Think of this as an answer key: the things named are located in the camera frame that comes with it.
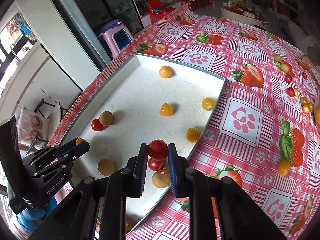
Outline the yellow fruit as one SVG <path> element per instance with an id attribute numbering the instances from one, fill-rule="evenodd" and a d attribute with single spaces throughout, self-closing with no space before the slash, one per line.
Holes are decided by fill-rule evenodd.
<path id="1" fill-rule="evenodd" d="M 212 98 L 206 97 L 202 100 L 202 108 L 206 111 L 212 111 L 215 108 L 216 101 Z"/>

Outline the red cherry tomato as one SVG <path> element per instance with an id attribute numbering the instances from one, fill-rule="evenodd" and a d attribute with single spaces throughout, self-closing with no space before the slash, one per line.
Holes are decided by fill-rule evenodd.
<path id="1" fill-rule="evenodd" d="M 286 93 L 290 97 L 294 97 L 295 96 L 295 90 L 292 87 L 287 88 L 286 89 Z"/>
<path id="2" fill-rule="evenodd" d="M 104 129 L 107 128 L 107 126 L 103 126 L 100 122 L 99 119 L 94 119 L 92 122 L 91 122 L 91 128 L 96 131 L 96 132 L 99 132 L 99 131 L 103 131 Z"/>
<path id="3" fill-rule="evenodd" d="M 154 140 L 148 144 L 147 153 L 156 161 L 163 161 L 168 156 L 168 146 L 163 140 Z"/>

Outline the orange kumquat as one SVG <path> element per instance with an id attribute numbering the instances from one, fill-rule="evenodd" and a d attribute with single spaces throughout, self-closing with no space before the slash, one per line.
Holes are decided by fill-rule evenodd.
<path id="1" fill-rule="evenodd" d="M 161 109 L 159 110 L 159 113 L 160 113 L 161 116 L 171 116 L 174 113 L 174 109 L 170 104 L 164 103 L 161 106 Z"/>

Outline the white shallow tray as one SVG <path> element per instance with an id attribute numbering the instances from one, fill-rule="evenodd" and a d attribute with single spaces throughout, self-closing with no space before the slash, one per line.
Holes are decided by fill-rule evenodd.
<path id="1" fill-rule="evenodd" d="M 89 151 L 74 162 L 71 184 L 76 186 L 87 176 L 102 178 L 97 168 L 101 159 L 112 161 L 117 170 L 124 168 L 141 144 L 156 139 L 174 143 L 178 154 L 189 158 L 196 143 L 186 139 L 186 131 L 205 130 L 213 113 L 202 108 L 202 100 L 218 100 L 224 84 L 221 75 L 192 64 L 131 56 L 89 99 L 63 136 L 62 143 L 82 138 L 90 144 Z M 173 107 L 173 115 L 160 115 L 164 103 Z M 91 122 L 104 111 L 110 111 L 114 121 L 96 132 Z"/>

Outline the pink strawberry tablecloth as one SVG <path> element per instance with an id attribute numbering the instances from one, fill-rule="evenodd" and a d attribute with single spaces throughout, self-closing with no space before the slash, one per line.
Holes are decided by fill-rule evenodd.
<path id="1" fill-rule="evenodd" d="M 313 123 L 319 66 L 272 33 L 183 6 L 146 29 L 96 77 L 58 125 L 51 145 L 62 140 L 89 99 L 136 52 L 225 77 L 191 164 L 209 176 L 232 176 L 288 239 L 300 239 L 319 210 L 319 132 Z M 287 74 L 282 63 L 290 68 Z M 287 95 L 289 87 L 294 97 Z"/>

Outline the pink plastic stool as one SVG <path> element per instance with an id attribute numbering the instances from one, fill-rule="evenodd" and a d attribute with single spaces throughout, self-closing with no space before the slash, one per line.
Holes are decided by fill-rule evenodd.
<path id="1" fill-rule="evenodd" d="M 100 29 L 98 37 L 105 41 L 108 46 L 107 53 L 112 59 L 134 41 L 132 34 L 120 20 L 114 20 L 104 25 Z"/>

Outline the red plastic chair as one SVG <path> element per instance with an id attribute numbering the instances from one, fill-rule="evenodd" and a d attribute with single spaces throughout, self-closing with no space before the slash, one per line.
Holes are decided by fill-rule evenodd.
<path id="1" fill-rule="evenodd" d="M 161 0 L 148 0 L 147 9 L 152 24 L 176 10 L 174 7 L 165 7 Z"/>

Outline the round coffee table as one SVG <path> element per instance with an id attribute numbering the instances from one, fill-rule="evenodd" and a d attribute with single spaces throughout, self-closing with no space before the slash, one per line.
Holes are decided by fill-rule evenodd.
<path id="1" fill-rule="evenodd" d="M 221 16 L 247 25 L 268 28 L 269 21 L 262 15 L 261 6 L 247 0 L 226 0 L 221 6 Z"/>

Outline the tan longan fruit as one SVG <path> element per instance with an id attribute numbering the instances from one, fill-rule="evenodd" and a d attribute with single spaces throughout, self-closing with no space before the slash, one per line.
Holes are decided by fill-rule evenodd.
<path id="1" fill-rule="evenodd" d="M 287 74 L 287 73 L 289 72 L 289 70 L 290 70 L 289 66 L 288 66 L 287 64 L 284 64 L 284 63 L 282 63 L 282 64 L 280 65 L 280 69 L 281 69 L 281 71 L 284 72 L 285 74 Z"/>
<path id="2" fill-rule="evenodd" d="M 282 62 L 282 58 L 278 54 L 274 54 L 274 60 L 277 61 L 277 62 Z"/>
<path id="3" fill-rule="evenodd" d="M 103 176 L 110 176 L 115 172 L 115 165 L 108 159 L 101 159 L 97 165 L 98 171 Z"/>
<path id="4" fill-rule="evenodd" d="M 99 121 L 103 126 L 110 126 L 114 121 L 114 116 L 110 111 L 104 111 L 99 116 Z"/>

